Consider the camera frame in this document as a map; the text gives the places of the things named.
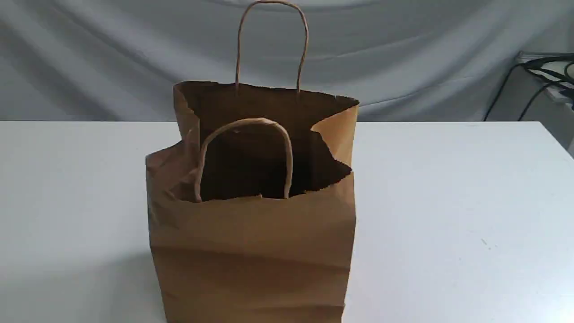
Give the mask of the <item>brown paper bag with handles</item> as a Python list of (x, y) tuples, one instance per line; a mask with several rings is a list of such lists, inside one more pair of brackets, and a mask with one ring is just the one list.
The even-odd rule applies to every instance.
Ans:
[(180, 141), (146, 156), (149, 243), (169, 323), (340, 323), (359, 102), (235, 82), (174, 85)]

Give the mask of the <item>grey draped backdrop cloth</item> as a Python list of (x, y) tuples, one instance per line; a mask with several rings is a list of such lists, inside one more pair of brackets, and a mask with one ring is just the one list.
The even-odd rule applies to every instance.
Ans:
[[(172, 121), (172, 86), (231, 83), (249, 0), (3, 0), (1, 119)], [(571, 0), (296, 0), (305, 90), (362, 121), (484, 116), (523, 50), (563, 50)]]

